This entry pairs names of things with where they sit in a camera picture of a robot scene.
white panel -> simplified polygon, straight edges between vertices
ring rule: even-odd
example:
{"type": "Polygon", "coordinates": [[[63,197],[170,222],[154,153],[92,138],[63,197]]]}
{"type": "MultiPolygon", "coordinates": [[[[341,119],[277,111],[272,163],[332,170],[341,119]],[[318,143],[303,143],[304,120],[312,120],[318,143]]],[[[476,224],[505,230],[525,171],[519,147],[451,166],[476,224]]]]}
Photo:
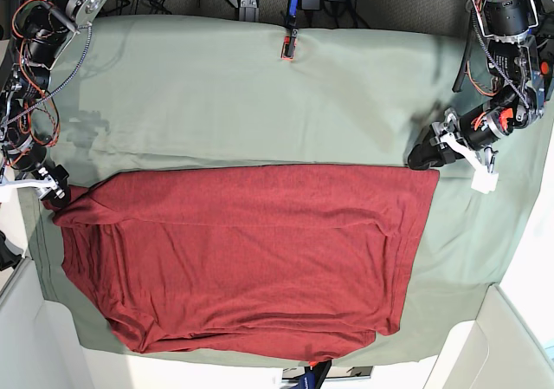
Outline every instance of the white panel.
{"type": "Polygon", "coordinates": [[[79,344],[73,316],[67,307],[58,302],[45,301],[37,320],[49,325],[49,332],[55,340],[55,348],[61,353],[66,372],[79,389],[94,389],[88,372],[85,356],[79,344]]]}
{"type": "Polygon", "coordinates": [[[435,362],[436,356],[433,356],[418,362],[375,366],[371,379],[364,387],[367,389],[423,389],[435,362]]]}
{"type": "Polygon", "coordinates": [[[452,327],[425,389],[442,389],[447,384],[448,376],[460,358],[461,351],[466,345],[474,325],[475,321],[464,321],[452,327]]]}
{"type": "Polygon", "coordinates": [[[554,339],[553,184],[554,136],[551,138],[537,203],[533,207],[512,263],[500,283],[502,290],[543,346],[554,339]]]}
{"type": "Polygon", "coordinates": [[[96,389],[277,389],[282,369],[150,359],[83,348],[96,389]]]}
{"type": "MultiPolygon", "coordinates": [[[[441,356],[429,382],[434,374],[445,374],[438,370],[441,356]]],[[[554,365],[497,286],[492,286],[446,385],[432,387],[552,389],[554,365]]]]}
{"type": "Polygon", "coordinates": [[[72,389],[60,353],[43,345],[51,343],[52,331],[36,322],[44,300],[35,264],[26,260],[14,275],[0,300],[2,387],[72,389]]]}
{"type": "MultiPolygon", "coordinates": [[[[4,50],[3,42],[0,42],[0,53],[3,53],[4,50]]],[[[5,176],[8,179],[13,179],[13,170],[7,168],[5,176]]],[[[0,205],[0,231],[6,235],[6,246],[8,246],[9,250],[16,254],[21,254],[23,250],[27,249],[27,235],[25,233],[25,224],[23,223],[23,214],[21,213],[17,191],[14,191],[14,195],[8,203],[0,205]]],[[[12,272],[12,268],[0,272],[0,289],[8,281],[12,272]]]]}

green sheet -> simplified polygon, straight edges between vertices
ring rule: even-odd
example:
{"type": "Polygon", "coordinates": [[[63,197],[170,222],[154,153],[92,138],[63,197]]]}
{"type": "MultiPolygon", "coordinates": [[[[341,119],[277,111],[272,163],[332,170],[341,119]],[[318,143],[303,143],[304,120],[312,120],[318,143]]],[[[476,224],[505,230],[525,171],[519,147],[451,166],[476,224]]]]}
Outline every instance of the green sheet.
{"type": "MultiPolygon", "coordinates": [[[[280,59],[282,28],[179,16],[94,23],[91,52],[56,98],[61,139],[52,158],[77,185],[138,169],[293,162],[403,165],[435,105],[452,98],[460,42],[376,30],[301,30],[294,62],[280,59]]],[[[53,85],[73,67],[79,37],[53,85]]],[[[480,74],[477,52],[473,72],[480,74]]],[[[552,113],[497,145],[499,185],[470,189],[466,162],[441,170],[419,247],[401,330],[335,362],[369,366],[437,354],[450,328],[474,319],[499,282],[538,195],[552,113]]],[[[129,353],[61,270],[61,234],[32,194],[20,197],[45,297],[65,304],[84,347],[129,353]]],[[[162,359],[233,366],[294,366],[245,353],[197,350],[162,359]]]]}

folded garment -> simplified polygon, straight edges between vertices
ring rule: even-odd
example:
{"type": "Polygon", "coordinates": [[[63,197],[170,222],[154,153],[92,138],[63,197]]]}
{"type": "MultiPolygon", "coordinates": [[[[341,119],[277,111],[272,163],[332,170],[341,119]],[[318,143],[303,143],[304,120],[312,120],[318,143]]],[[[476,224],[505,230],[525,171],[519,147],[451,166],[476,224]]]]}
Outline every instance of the folded garment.
{"type": "Polygon", "coordinates": [[[141,353],[342,357],[400,327],[438,172],[121,173],[55,215],[63,269],[141,353]]]}

red clip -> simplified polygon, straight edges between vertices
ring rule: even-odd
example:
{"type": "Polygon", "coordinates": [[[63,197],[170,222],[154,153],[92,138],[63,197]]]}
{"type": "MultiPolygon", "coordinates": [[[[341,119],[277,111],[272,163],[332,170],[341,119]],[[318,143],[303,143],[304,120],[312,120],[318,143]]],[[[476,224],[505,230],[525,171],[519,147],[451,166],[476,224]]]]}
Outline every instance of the red clip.
{"type": "Polygon", "coordinates": [[[500,112],[500,125],[502,126],[502,129],[504,131],[508,130],[508,119],[513,118],[513,109],[511,107],[508,107],[507,109],[504,109],[502,112],[500,112]]]}
{"type": "Polygon", "coordinates": [[[292,57],[288,57],[285,54],[285,52],[287,51],[288,45],[290,43],[291,43],[291,37],[290,36],[285,36],[285,41],[283,42],[283,48],[280,51],[280,58],[282,58],[283,60],[287,60],[288,62],[291,62],[294,58],[294,50],[293,50],[293,56],[292,57]]]}

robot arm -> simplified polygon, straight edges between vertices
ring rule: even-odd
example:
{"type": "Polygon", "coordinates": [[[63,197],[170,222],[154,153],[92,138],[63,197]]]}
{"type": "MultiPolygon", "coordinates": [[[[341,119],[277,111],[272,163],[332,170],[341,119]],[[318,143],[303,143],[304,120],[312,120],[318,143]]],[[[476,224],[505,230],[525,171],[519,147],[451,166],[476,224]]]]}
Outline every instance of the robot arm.
{"type": "MultiPolygon", "coordinates": [[[[493,77],[493,92],[481,92],[490,100],[462,116],[448,109],[445,121],[432,124],[414,147],[408,166],[425,170],[465,158],[475,169],[473,188],[487,193],[494,191],[498,178],[492,144],[543,116],[544,103],[551,95],[551,72],[541,72],[532,34],[539,23],[535,0],[471,1],[470,32],[485,52],[493,77]]],[[[459,73],[459,77],[468,74],[470,79],[467,65],[471,41],[467,39],[459,73]]],[[[453,90],[459,91],[460,85],[459,78],[453,90]]]]}
{"type": "Polygon", "coordinates": [[[42,200],[62,206],[69,200],[68,173],[47,157],[60,130],[53,101],[77,74],[87,55],[92,38],[91,21],[106,0],[27,0],[12,20],[12,36],[0,65],[0,202],[10,199],[17,188],[33,186],[42,200]],[[61,52],[80,32],[87,32],[83,55],[74,72],[55,90],[48,92],[50,72],[61,52]],[[53,124],[49,136],[31,125],[31,114],[44,110],[53,124]],[[19,171],[19,178],[8,182],[6,166],[19,171]],[[31,175],[35,180],[25,180],[31,175]]]}

